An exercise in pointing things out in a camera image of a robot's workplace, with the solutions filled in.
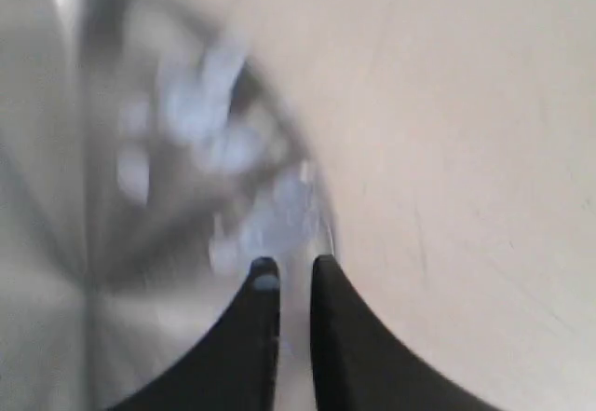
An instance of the stainless steel bowl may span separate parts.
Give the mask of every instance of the stainless steel bowl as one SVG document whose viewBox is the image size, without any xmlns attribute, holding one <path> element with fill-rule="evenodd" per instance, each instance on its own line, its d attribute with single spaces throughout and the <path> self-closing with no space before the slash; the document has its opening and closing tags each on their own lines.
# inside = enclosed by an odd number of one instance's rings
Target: stainless steel bowl
<svg viewBox="0 0 596 411">
<path fill-rule="evenodd" d="M 176 0 L 1 0 L 0 409 L 117 404 L 260 255 L 280 263 L 280 375 L 308 372 L 310 262 L 333 247 L 304 141 L 251 64 L 223 120 L 164 113 L 235 43 Z"/>
</svg>

